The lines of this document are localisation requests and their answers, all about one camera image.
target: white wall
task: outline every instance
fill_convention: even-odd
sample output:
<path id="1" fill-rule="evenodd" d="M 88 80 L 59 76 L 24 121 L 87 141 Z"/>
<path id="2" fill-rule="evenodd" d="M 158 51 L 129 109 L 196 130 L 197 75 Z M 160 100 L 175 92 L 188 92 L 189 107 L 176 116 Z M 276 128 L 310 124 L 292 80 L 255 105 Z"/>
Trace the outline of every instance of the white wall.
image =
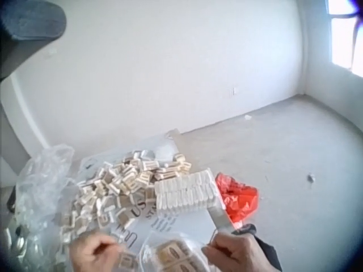
<path id="1" fill-rule="evenodd" d="M 325 0 L 299 0 L 308 37 L 305 93 L 363 130 L 363 78 L 331 62 L 330 18 Z"/>
<path id="2" fill-rule="evenodd" d="M 17 103 L 13 92 L 26 102 L 27 114 L 18 116 L 33 121 L 36 133 L 25 137 L 41 133 L 25 144 L 31 155 L 65 142 L 80 158 L 297 93 L 302 38 L 295 1 L 54 2 L 66 12 L 66 33 L 2 90 L 9 92 L 6 111 Z M 239 94 L 231 97 L 235 86 Z"/>

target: finger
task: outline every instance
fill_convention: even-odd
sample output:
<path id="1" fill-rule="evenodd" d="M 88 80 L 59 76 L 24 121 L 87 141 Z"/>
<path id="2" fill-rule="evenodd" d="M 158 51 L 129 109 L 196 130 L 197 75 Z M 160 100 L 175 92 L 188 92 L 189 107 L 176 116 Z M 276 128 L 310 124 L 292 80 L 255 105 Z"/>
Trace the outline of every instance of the finger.
<path id="1" fill-rule="evenodd" d="M 238 236 L 229 235 L 225 233 L 217 233 L 210 243 L 212 247 L 228 249 L 228 251 L 233 252 L 239 249 L 240 238 Z"/>
<path id="2" fill-rule="evenodd" d="M 102 262 L 103 271 L 112 271 L 123 248 L 117 244 L 109 245 L 103 253 L 100 254 L 98 260 Z"/>
<path id="3" fill-rule="evenodd" d="M 229 258 L 216 248 L 206 246 L 202 248 L 202 252 L 207 257 L 208 261 L 218 267 L 221 271 L 235 271 L 238 267 L 238 263 L 235 259 Z"/>
<path id="4" fill-rule="evenodd" d="M 101 232 L 95 232 L 88 235 L 87 237 L 85 237 L 83 242 L 83 252 L 85 254 L 93 254 L 100 245 L 116 244 L 116 240 L 113 237 L 103 234 Z"/>

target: clear plastic bag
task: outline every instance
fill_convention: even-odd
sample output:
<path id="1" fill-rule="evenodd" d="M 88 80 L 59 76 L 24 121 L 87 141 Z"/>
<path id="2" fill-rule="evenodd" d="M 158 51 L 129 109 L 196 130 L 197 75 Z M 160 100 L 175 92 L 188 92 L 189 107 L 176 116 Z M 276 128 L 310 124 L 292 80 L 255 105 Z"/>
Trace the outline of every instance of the clear plastic bag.
<path id="1" fill-rule="evenodd" d="M 47 228 L 58 208 L 61 191 L 68 183 L 74 149 L 60 144 L 44 149 L 28 161 L 16 182 L 15 217 L 30 233 Z"/>
<path id="2" fill-rule="evenodd" d="M 215 271 L 201 251 L 203 246 L 182 233 L 151 232 L 139 254 L 141 271 Z"/>

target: concrete floor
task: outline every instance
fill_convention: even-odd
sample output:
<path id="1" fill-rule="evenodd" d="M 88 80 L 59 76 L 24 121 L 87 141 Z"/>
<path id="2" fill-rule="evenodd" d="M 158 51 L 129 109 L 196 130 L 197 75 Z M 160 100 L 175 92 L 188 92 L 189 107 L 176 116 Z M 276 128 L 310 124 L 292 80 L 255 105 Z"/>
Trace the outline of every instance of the concrete floor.
<path id="1" fill-rule="evenodd" d="M 362 133 L 306 96 L 250 115 L 185 134 L 195 159 L 259 189 L 246 223 L 285 271 L 339 271 L 362 238 Z"/>

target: red object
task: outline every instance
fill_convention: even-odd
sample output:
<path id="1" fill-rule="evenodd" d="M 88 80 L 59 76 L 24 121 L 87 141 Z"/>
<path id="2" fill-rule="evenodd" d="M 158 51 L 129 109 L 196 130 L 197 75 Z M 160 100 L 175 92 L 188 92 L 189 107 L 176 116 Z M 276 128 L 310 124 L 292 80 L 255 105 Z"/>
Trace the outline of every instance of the red object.
<path id="1" fill-rule="evenodd" d="M 239 183 L 222 173 L 217 175 L 216 184 L 226 205 L 226 212 L 235 227 L 257 209 L 259 192 L 256 188 Z"/>

